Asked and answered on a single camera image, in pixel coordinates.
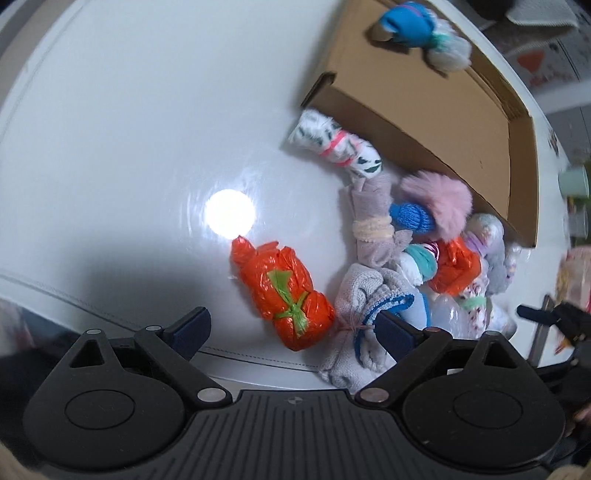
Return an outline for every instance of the teal scrunchie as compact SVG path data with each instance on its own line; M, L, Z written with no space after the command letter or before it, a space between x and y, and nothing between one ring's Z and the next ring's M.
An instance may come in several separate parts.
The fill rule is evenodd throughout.
M423 281L431 280L437 273L437 261L429 250L422 245L411 244L405 250L418 266Z

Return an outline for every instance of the white table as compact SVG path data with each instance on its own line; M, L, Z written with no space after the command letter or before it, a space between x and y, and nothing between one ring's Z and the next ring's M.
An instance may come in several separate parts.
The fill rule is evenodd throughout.
M535 118L539 242L499 302L539 306L567 248L557 184L566 157L555 155L545 117L501 55L451 4L435 4ZM282 346L233 276L229 240L212 227L231 236L238 221L255 244L294 247L316 288L334 298L355 258L339 194L346 178L284 139L339 8L337 0L73 2L0 111L0 297L110 335L171 323L202 304L213 328L194 361L206 373L325 387L313 374L321 350ZM230 193L206 212L222 190ZM521 353L533 328L519 325ZM545 363L556 361L548 343Z

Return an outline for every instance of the pink pom-pom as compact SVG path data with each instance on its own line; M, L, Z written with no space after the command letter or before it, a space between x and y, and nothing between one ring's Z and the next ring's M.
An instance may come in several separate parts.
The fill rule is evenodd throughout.
M472 194L464 182L431 171L419 171L402 179L403 192L428 208L444 242L462 233L472 213Z

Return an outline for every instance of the orange plastic bag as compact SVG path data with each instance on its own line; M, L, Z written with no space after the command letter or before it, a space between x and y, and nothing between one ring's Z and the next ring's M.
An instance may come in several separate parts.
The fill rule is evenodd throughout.
M335 310L314 290L310 273L290 247L278 242L255 249L244 237L232 241L231 259L240 269L256 309L272 320L283 344L293 351L308 348L330 329Z
M466 246L461 236L449 243L438 240L437 246L437 273L429 286L437 293L456 297L480 275L480 257Z

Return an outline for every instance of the brown cardboard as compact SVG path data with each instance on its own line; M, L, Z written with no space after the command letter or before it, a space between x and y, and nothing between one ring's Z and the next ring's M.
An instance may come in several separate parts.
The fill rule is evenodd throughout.
M367 32L386 10L378 0L349 0L304 105L407 170L462 179L475 212L496 213L509 238L535 246L535 134L519 96L474 45L472 67L446 77L419 48L371 43Z

